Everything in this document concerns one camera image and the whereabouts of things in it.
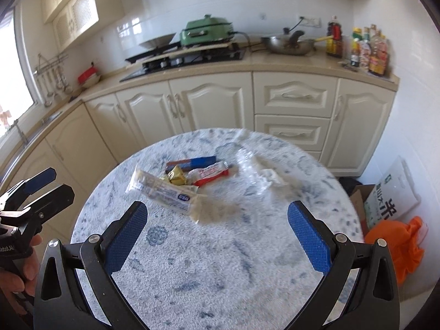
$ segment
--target countertop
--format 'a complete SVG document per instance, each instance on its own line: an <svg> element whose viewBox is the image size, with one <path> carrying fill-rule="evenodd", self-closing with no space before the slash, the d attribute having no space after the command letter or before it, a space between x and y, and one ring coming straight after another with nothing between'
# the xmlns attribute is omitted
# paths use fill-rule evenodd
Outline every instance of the countertop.
<svg viewBox="0 0 440 330"><path fill-rule="evenodd" d="M55 120L50 122L45 128L41 129L36 126L32 132L30 143L26 147L17 147L8 161L2 165L0 173L0 192L4 192L9 185L14 170L21 165L26 157L32 152L35 146L69 113L71 113L78 105L86 101L98 98L110 93L115 93L127 88L138 87L140 85L166 81L175 78L184 78L190 76L198 76L213 73L233 73L233 72L297 72L312 73L325 76L333 76L346 78L377 85L392 91L399 88L400 79L395 75L391 75L390 79L379 78L365 74L363 72L353 72L341 67L338 62L340 60L329 57L322 50L310 53L307 56L286 56L281 54L272 54L267 50L256 51L254 53L246 52L242 60L233 60L227 62L206 63L182 68L170 69L164 72L156 72L148 76L132 79L125 82L119 82L123 77L140 69L140 65L131 66L130 68L121 68L109 74L94 87L87 89L79 95L71 103L63 103L51 110L49 113L55 113L61 110L62 113Z"/></svg>
<svg viewBox="0 0 440 330"><path fill-rule="evenodd" d="M238 167L242 148L286 185L265 188L262 178ZM167 161L207 155L236 166L199 189L207 197L198 224L138 191L125 192L137 164L159 176ZM95 188L72 242L101 234L135 200L147 206L148 221L112 277L150 329L284 329L322 278L290 228L287 208L294 200L334 233L363 241L353 205L325 167L289 142L244 129L197 130L134 154ZM92 311L105 321L85 273L78 276ZM355 277L346 282L330 320L343 309Z"/></svg>

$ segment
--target gas stove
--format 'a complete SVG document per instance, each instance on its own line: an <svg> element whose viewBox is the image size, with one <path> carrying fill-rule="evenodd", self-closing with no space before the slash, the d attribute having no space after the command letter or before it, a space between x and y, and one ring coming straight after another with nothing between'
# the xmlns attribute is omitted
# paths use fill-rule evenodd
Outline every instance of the gas stove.
<svg viewBox="0 0 440 330"><path fill-rule="evenodd" d="M122 78L120 82L146 76L168 69L180 68L201 63L224 62L243 59L244 50L238 44L224 42L182 47L180 42L127 58L131 65L142 65L142 68Z"/></svg>

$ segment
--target green electric cooker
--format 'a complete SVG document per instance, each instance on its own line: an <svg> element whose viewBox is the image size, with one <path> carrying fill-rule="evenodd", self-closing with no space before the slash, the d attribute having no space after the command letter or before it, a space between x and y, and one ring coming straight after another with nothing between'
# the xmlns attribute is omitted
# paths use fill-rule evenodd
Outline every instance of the green electric cooker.
<svg viewBox="0 0 440 330"><path fill-rule="evenodd" d="M188 22L180 33L182 46L191 46L207 43L221 43L234 37L232 23L225 18L205 15L201 20Z"/></svg>

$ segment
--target blue gripper pad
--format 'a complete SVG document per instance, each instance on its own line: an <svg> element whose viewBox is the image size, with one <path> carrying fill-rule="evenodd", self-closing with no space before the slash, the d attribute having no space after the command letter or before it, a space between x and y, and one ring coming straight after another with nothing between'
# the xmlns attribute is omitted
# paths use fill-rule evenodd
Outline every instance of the blue gripper pad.
<svg viewBox="0 0 440 330"><path fill-rule="evenodd" d="M56 172L52 167L45 169L38 175L26 180L25 192L29 195L36 193L56 178Z"/></svg>
<svg viewBox="0 0 440 330"><path fill-rule="evenodd" d="M140 233L147 224L147 219L147 207L143 203L139 203L130 219L107 247L104 268L109 275L120 271Z"/></svg>
<svg viewBox="0 0 440 330"><path fill-rule="evenodd" d="M313 268L327 275L331 267L329 246L294 202L287 209L287 219Z"/></svg>

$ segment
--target orange bag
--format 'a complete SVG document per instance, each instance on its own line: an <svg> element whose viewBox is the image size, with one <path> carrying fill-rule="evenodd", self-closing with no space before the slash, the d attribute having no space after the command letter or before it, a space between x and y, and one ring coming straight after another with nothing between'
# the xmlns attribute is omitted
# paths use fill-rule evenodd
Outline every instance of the orange bag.
<svg viewBox="0 0 440 330"><path fill-rule="evenodd" d="M416 270L423 258L425 251L417 245L417 233L422 224L423 221L418 216L409 224L383 220L365 236L365 243L369 244L373 244L378 238L386 240L399 285L405 281L408 273Z"/></svg>

